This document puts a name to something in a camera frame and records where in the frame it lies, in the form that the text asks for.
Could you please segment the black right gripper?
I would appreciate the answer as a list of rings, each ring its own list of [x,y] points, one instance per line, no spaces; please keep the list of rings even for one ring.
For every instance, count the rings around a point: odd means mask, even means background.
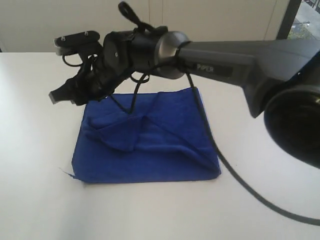
[[[76,54],[81,63],[77,74],[49,93],[53,104],[69,101],[73,105],[86,105],[100,101],[134,72],[146,76],[160,76],[166,60],[159,60],[157,45],[168,32],[166,26],[138,26],[131,31],[112,31],[103,40],[83,46]]]

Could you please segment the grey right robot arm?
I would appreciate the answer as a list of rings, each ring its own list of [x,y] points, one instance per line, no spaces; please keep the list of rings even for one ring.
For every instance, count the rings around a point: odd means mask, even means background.
[[[166,26],[95,31],[55,39],[60,56],[79,55],[78,73],[51,91],[53,103],[99,101],[134,72],[178,79],[196,75],[242,88],[253,118],[264,115],[273,141],[320,166],[320,42],[317,39],[194,42]]]

